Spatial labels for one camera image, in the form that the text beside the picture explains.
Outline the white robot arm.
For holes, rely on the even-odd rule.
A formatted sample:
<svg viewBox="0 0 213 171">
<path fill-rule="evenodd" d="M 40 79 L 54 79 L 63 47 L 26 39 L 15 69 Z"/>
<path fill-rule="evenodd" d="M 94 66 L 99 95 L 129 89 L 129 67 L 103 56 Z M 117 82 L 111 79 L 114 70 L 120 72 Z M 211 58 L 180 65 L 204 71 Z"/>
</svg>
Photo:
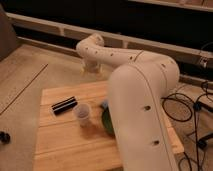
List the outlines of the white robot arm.
<svg viewBox="0 0 213 171">
<path fill-rule="evenodd" d="M 100 63 L 115 68 L 107 100 L 124 171 L 179 171 L 164 122 L 161 99 L 175 88 L 174 59 L 144 50 L 109 48 L 99 34 L 76 45 L 85 69 Z"/>
</svg>

